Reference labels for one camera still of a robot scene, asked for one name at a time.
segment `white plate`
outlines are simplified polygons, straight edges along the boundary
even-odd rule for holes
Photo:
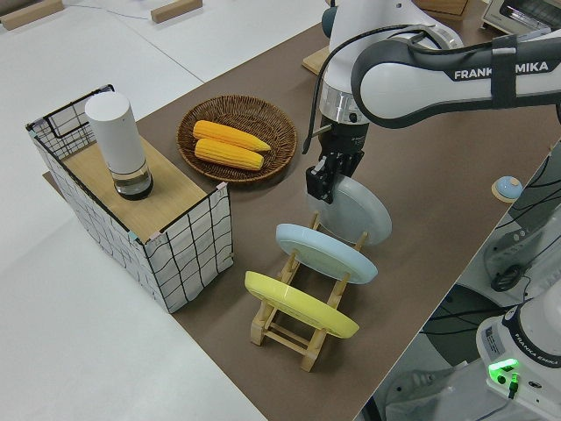
[[[277,243],[286,254],[296,251],[303,265],[339,281],[350,274],[349,283],[368,283],[378,269],[363,254],[322,232],[293,224],[277,225]]]
[[[392,219],[386,207],[365,186],[344,175],[333,185],[333,203],[308,197],[308,207],[319,212],[322,226],[334,236],[356,244],[364,231],[365,245],[379,244],[392,232]]]

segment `plate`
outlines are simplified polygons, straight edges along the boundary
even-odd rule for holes
[[[266,142],[271,150],[260,171],[231,168],[199,160],[195,156],[193,127],[208,120],[248,132]],[[253,96],[219,96],[198,104],[189,111],[177,129],[177,146],[183,159],[196,171],[215,180],[232,183],[258,182],[278,174],[296,150],[296,129],[287,115],[266,101]]]
[[[359,325],[342,312],[268,276],[245,272],[245,287],[259,300],[271,304],[306,325],[325,329],[329,335],[347,339],[359,329]]]
[[[392,233],[392,219],[384,204],[365,186],[345,175],[333,185],[333,203],[307,195],[308,207],[319,212],[320,224],[334,236],[356,244],[364,231],[365,245],[381,243]]]
[[[349,283],[369,283],[378,269],[363,254],[329,235],[293,224],[277,226],[276,240],[286,254],[320,274],[338,279],[350,274]]]

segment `toaster oven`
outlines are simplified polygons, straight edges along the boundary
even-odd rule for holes
[[[506,33],[561,28],[561,0],[490,0],[483,22]]]

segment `franka emika robot arm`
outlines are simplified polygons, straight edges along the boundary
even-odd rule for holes
[[[449,111],[546,104],[555,104],[559,117],[560,62],[561,31],[464,47],[453,30],[410,0],[343,0],[303,147],[306,153],[319,136],[319,162],[306,171],[308,193],[332,202],[336,176],[352,176],[363,157],[371,122],[401,128]],[[322,122],[313,132],[322,78]],[[483,322],[477,346],[491,389],[561,421],[561,281]]]
[[[304,141],[303,153],[316,135],[322,146],[306,172],[308,193],[331,203],[335,176],[352,176],[371,122],[401,128],[450,111],[561,103],[560,37],[511,35],[464,47],[411,0],[341,2]],[[313,132],[322,78],[322,121]]]

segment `corn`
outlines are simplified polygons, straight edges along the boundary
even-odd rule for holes
[[[211,138],[220,140],[255,152],[271,150],[271,147],[267,143],[252,134],[234,129],[228,125],[220,125],[219,123],[213,123],[207,120],[199,120],[195,123],[193,136],[195,139]]]
[[[199,139],[195,145],[195,156],[203,161],[251,171],[259,171],[263,167],[262,155],[216,139]]]

